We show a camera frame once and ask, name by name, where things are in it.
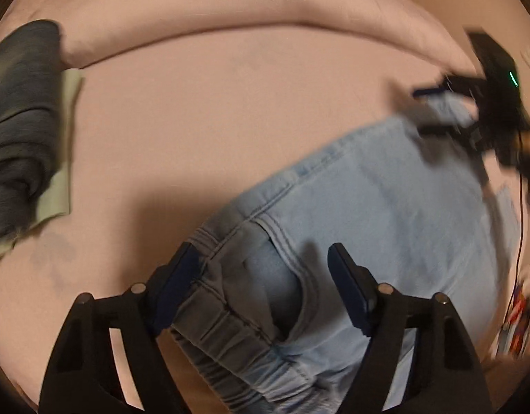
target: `cable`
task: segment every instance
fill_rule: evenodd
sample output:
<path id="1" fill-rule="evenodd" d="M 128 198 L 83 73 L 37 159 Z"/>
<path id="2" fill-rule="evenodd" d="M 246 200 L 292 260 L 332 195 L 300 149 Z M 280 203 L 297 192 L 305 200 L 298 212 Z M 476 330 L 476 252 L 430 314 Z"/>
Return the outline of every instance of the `cable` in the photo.
<path id="1" fill-rule="evenodd" d="M 522 148 L 521 144 L 521 134 L 519 134 L 520 139 L 520 149 Z M 523 176 L 520 174 L 520 246 L 518 247 L 518 257 L 516 259 L 516 276 L 514 278 L 514 289 L 512 289 L 512 294 L 510 295 L 510 300 L 508 301 L 508 307 L 506 314 L 504 315 L 504 322 L 506 323 L 508 320 L 508 314 L 510 312 L 510 307 L 512 306 L 512 300 L 514 300 L 514 293 L 516 292 L 516 288 L 518 287 L 518 275 L 520 271 L 520 256 L 521 256 L 521 248 L 523 246 Z"/>

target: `jeans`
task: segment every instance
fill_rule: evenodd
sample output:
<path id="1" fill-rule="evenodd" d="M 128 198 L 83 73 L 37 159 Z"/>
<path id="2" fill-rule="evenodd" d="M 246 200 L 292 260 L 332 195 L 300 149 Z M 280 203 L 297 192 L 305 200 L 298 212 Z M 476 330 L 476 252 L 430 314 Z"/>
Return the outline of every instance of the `jeans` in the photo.
<path id="1" fill-rule="evenodd" d="M 481 170 L 458 147 L 418 138 L 416 123 L 433 119 L 470 115 L 452 95 L 435 96 L 351 132 L 241 194 L 191 237 L 201 275 L 171 330 L 232 412 L 338 408 L 368 339 L 328 273 L 335 242 L 404 294 L 448 294 L 472 340 L 486 330 L 518 220 L 507 188 L 486 202 Z M 386 407 L 402 397 L 412 348 L 409 332 Z"/>

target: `rolled gray clothing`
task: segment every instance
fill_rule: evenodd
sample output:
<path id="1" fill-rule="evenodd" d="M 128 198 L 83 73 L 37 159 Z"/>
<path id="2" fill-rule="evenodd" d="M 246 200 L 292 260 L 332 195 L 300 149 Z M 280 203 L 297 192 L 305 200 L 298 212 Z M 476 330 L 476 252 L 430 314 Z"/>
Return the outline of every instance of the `rolled gray clothing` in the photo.
<path id="1" fill-rule="evenodd" d="M 37 20 L 0 43 L 0 239 L 26 230 L 57 167 L 60 31 Z"/>

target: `gathered denim fabric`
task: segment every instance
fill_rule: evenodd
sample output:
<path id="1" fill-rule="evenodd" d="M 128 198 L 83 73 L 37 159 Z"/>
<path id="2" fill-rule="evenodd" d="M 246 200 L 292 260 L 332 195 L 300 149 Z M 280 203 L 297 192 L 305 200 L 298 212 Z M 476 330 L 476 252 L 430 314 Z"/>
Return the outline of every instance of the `gathered denim fabric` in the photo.
<path id="1" fill-rule="evenodd" d="M 172 332 L 231 411 L 336 412 L 368 339 L 329 275 L 335 242 L 404 294 L 448 294 L 473 340 L 486 330 L 518 220 L 507 188 L 484 199 L 481 161 L 418 138 L 416 123 L 470 121 L 452 95 L 428 104 L 279 172 L 190 239 L 202 274 Z M 401 400 L 412 347 L 408 334 L 386 407 Z"/>

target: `green light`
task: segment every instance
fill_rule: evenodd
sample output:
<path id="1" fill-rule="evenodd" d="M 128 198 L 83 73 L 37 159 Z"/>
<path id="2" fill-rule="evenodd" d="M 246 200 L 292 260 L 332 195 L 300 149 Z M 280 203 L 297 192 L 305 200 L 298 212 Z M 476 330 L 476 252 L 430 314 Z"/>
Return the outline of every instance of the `green light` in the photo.
<path id="1" fill-rule="evenodd" d="M 518 87 L 518 81 L 516 81 L 516 78 L 514 78 L 514 75 L 512 74 L 512 72 L 510 71 L 510 77 L 512 78 L 512 81 L 514 81 L 514 84 L 516 87 Z"/>

